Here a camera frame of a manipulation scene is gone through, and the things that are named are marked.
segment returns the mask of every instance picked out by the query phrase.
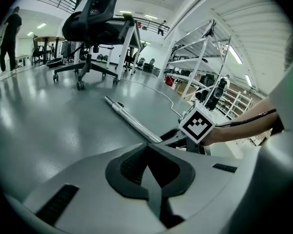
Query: chair base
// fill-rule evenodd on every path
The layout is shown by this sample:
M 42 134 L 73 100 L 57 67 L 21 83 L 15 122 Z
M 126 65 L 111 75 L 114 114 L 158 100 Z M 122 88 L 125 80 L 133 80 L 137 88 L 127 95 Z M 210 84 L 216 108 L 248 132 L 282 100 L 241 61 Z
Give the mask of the chair base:
M 75 74 L 78 74 L 78 81 L 77 81 L 78 90 L 84 89 L 84 82 L 82 81 L 82 79 L 87 72 L 90 72 L 90 70 L 95 70 L 95 71 L 101 72 L 102 79 L 105 79 L 106 74 L 114 76 L 115 78 L 113 79 L 113 84 L 117 84 L 119 81 L 118 74 L 116 74 L 106 68 L 100 67 L 94 63 L 91 63 L 91 55 L 87 55 L 86 62 L 82 62 L 82 63 L 78 63 L 78 64 L 74 64 L 74 65 L 69 65 L 69 66 L 65 66 L 65 67 L 59 68 L 57 70 L 54 70 L 53 81 L 59 81 L 58 73 L 63 72 L 63 71 L 69 71 L 69 70 L 74 70 Z

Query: black cable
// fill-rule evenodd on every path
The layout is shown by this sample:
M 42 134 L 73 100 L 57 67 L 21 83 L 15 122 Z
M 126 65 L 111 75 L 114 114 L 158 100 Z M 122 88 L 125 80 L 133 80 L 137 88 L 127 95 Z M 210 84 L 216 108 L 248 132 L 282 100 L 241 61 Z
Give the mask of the black cable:
M 254 121 L 254 120 L 257 120 L 261 117 L 264 117 L 264 116 L 267 116 L 267 115 L 270 115 L 272 113 L 276 112 L 276 109 L 271 109 L 267 112 L 263 112 L 259 115 L 256 115 L 252 118 L 249 118 L 249 119 L 245 119 L 245 120 L 242 120 L 242 121 L 236 121 L 236 122 L 231 122 L 231 123 L 228 123 L 228 124 L 225 124 L 225 125 L 216 125 L 216 127 L 234 127 L 234 126 L 239 126 L 239 125 L 242 125 L 242 124 L 246 124 L 246 123 L 249 123 L 251 121 Z

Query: table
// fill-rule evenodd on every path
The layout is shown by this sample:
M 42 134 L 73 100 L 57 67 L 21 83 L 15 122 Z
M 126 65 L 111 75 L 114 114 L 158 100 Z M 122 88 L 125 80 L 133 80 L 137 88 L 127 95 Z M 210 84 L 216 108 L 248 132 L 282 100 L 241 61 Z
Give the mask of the table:
M 57 50 L 58 50 L 58 43 L 59 41 L 65 41 L 64 37 L 55 37 L 55 36 L 43 36 L 43 37 L 36 37 L 34 41 L 37 42 L 44 42 L 44 48 L 43 48 L 43 63 L 46 64 L 46 56 L 47 56 L 47 45 L 48 41 L 55 41 L 55 53 L 54 53 L 54 58 L 57 57 Z

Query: man in black clothing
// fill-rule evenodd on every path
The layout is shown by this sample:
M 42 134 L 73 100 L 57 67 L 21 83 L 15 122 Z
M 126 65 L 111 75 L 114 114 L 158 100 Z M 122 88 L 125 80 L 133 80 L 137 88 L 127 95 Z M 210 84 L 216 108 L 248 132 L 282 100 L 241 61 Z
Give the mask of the man in black clothing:
M 4 23 L 4 27 L 0 37 L 0 66 L 2 72 L 5 72 L 5 61 L 4 57 L 6 52 L 10 58 L 11 71 L 15 69 L 15 38 L 16 34 L 21 29 L 21 17 L 19 16 L 19 7 L 15 7 L 13 13 L 8 17 Z

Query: vent slot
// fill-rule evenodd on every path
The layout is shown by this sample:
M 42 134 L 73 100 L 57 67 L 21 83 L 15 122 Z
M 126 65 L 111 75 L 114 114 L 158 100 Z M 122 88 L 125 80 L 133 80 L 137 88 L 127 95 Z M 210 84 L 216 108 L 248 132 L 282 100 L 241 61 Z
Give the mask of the vent slot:
M 79 190 L 74 185 L 64 185 L 37 213 L 36 216 L 53 226 Z
M 227 166 L 227 165 L 223 165 L 223 164 L 214 164 L 213 168 L 223 170 L 223 171 L 226 171 L 226 172 L 230 172 L 230 173 L 235 173 L 235 171 L 237 169 L 237 167 Z

